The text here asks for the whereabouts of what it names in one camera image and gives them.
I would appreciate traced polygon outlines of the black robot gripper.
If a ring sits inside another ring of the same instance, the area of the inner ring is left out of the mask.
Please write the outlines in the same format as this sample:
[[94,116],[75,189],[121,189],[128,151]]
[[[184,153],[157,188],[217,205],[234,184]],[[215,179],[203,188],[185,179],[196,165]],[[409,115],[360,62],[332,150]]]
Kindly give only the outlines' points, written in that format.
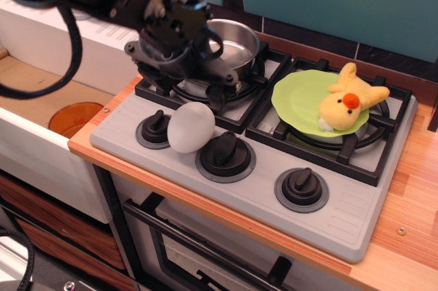
[[239,76],[220,58],[223,41],[207,25],[211,9],[206,0],[123,0],[124,8],[138,13],[137,41],[125,45],[125,53],[152,70],[143,78],[160,95],[169,96],[182,79],[211,84],[206,97],[220,111],[233,94]]

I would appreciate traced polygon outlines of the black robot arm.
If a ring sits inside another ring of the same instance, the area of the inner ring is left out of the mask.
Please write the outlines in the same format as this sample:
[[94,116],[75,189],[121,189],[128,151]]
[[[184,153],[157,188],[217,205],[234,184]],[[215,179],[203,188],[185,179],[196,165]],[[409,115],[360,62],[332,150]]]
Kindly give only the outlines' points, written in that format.
[[206,0],[13,0],[31,8],[57,8],[67,26],[71,59],[64,76],[42,90],[1,87],[11,99],[34,99],[64,87],[81,64],[83,47],[74,10],[138,32],[125,51],[139,73],[157,89],[169,92],[183,80],[206,85],[207,101],[215,110],[241,88],[240,76],[222,61],[222,38],[211,28]]

